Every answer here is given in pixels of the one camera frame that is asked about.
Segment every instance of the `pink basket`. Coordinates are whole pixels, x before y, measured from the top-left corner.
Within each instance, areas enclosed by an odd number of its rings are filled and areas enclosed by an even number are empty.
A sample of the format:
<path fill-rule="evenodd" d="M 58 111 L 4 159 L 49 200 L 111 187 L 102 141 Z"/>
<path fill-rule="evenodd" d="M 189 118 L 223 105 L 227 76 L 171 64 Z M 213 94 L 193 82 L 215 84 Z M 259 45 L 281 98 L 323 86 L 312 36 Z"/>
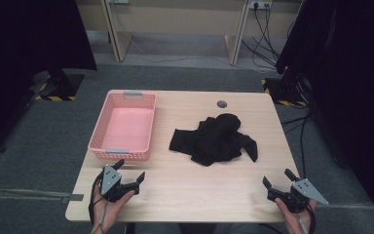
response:
<path fill-rule="evenodd" d="M 102 160 L 148 160 L 157 96 L 110 91 L 88 148 Z"/>

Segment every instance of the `black garment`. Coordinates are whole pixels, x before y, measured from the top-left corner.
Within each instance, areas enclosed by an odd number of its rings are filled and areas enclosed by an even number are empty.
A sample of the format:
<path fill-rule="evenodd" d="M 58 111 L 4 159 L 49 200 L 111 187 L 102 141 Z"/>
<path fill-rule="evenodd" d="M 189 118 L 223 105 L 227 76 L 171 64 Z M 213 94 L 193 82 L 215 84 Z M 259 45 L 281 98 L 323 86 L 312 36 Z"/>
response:
<path fill-rule="evenodd" d="M 175 130 L 169 149 L 191 155 L 191 160 L 210 166 L 228 162 L 242 155 L 244 147 L 253 162 L 257 160 L 257 144 L 250 136 L 238 132 L 241 121 L 234 114 L 207 117 L 195 131 Z"/>

